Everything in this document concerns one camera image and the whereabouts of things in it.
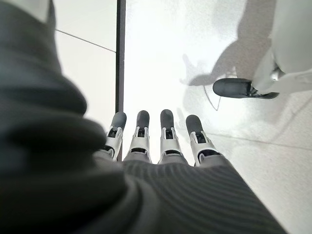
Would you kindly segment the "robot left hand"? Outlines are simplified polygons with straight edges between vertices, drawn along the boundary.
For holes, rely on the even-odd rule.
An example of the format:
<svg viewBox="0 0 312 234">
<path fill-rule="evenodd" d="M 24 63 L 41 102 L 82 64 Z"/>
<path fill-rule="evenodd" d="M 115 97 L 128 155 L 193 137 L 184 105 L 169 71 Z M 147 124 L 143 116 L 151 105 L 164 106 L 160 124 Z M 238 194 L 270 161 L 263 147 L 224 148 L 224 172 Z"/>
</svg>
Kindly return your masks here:
<svg viewBox="0 0 312 234">
<path fill-rule="evenodd" d="M 104 129 L 62 75 L 50 0 L 0 3 L 3 234 L 282 234 L 231 163 L 187 118 L 195 165 L 142 149 L 113 161 Z"/>
</svg>

